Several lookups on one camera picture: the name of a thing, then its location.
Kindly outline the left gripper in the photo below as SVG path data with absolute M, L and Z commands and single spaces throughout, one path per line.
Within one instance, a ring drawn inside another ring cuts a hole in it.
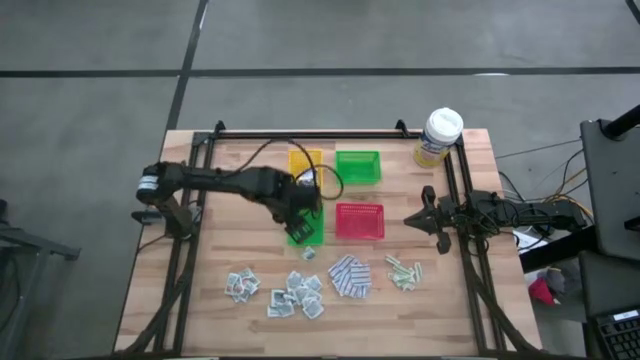
M 303 244 L 314 234 L 313 226 L 300 214 L 319 207 L 320 188 L 314 178 L 300 183 L 289 173 L 274 172 L 262 185 L 259 202 L 269 210 L 276 223 L 286 226 L 290 244 Z

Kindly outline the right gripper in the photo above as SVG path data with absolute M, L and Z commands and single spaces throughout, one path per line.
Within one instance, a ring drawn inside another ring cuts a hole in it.
M 446 254 L 450 250 L 451 240 L 445 229 L 454 228 L 455 222 L 454 216 L 445 217 L 442 215 L 438 208 L 439 198 L 436 197 L 435 189 L 432 186 L 424 186 L 422 190 L 424 208 L 408 216 L 404 224 L 411 228 L 427 232 L 430 235 L 435 234 L 437 237 L 436 248 L 438 253 Z

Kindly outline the green plastic mesh basket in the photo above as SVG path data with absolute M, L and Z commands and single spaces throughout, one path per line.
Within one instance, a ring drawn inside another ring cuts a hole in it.
M 378 151 L 337 151 L 335 160 L 345 185 L 371 185 L 381 180 Z
M 296 242 L 291 236 L 288 236 L 287 244 L 294 247 L 321 246 L 324 243 L 324 211 L 312 212 L 303 210 L 301 215 L 312 228 L 312 233 L 306 240 L 301 242 Z

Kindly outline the red plastic mesh basket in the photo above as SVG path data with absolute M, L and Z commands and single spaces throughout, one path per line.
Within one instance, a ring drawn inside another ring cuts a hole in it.
M 384 207 L 381 204 L 338 203 L 335 209 L 335 234 L 339 239 L 383 239 Z

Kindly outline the yellow plastic mesh basket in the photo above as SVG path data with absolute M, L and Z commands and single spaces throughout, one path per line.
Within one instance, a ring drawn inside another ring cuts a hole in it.
M 323 164 L 323 151 L 321 149 L 311 149 L 307 151 L 311 160 L 308 160 L 307 156 L 300 150 L 290 149 L 288 152 L 288 170 L 296 177 L 307 169 L 313 169 L 317 175 L 317 185 L 319 188 L 323 184 L 323 172 L 319 168 L 319 165 Z

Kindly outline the Lysol wipes canister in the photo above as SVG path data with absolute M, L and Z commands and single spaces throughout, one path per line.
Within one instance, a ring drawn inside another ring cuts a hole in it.
M 439 165 L 462 135 L 464 120 L 453 109 L 434 110 L 425 122 L 413 151 L 414 161 L 421 167 Z

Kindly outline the white paper sheet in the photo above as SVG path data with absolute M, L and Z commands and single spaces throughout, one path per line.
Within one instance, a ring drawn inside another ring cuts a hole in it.
M 529 233 L 514 230 L 513 236 L 516 247 L 520 254 L 548 244 L 548 242 L 544 238 L 542 238 L 541 236 L 537 236 L 536 234 L 531 235 Z

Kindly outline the black desk leg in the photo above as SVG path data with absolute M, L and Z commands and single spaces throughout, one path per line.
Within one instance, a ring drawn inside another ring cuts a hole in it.
M 586 227 L 559 240 L 529 249 L 520 254 L 519 259 L 523 272 L 530 273 L 573 259 L 582 251 L 598 251 L 595 226 Z

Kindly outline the red cloth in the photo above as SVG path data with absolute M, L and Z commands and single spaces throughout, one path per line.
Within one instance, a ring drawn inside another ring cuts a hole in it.
M 560 304 L 554 290 L 547 283 L 545 278 L 534 280 L 528 287 L 528 292 L 533 300 L 548 306 L 556 306 Z

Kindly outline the grey cloth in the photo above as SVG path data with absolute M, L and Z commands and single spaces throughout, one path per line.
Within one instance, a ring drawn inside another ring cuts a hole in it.
M 542 275 L 542 279 L 551 294 L 563 295 L 566 292 L 566 279 L 560 268 L 547 268 Z

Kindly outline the dark grey panel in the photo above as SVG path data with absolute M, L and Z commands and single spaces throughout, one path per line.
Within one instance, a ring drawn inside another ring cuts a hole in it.
M 588 317 L 640 309 L 640 261 L 583 251 L 579 264 Z

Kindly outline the black pole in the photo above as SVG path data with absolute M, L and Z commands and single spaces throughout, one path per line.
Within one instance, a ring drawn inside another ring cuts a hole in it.
M 613 121 L 602 120 L 600 129 L 603 135 L 611 140 L 622 140 L 631 129 L 640 125 L 640 104 L 630 109 Z

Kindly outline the black keyboard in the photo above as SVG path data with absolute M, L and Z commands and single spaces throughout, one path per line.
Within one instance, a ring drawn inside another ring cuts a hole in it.
M 601 314 L 596 336 L 607 360 L 640 360 L 640 308 Z

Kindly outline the grey metal stand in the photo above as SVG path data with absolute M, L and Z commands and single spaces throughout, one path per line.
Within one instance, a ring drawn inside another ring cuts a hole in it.
M 7 317 L 0 320 L 0 335 L 5 334 L 0 346 L 0 360 L 14 360 L 19 342 L 25 334 L 25 326 L 45 270 L 52 255 L 59 255 L 66 261 L 76 261 L 80 248 L 70 247 L 59 242 L 33 235 L 13 227 L 7 220 L 8 203 L 0 199 L 0 289 L 4 285 L 6 269 L 9 264 L 14 268 L 16 300 Z M 20 275 L 18 256 L 33 256 L 32 266 L 26 277 Z

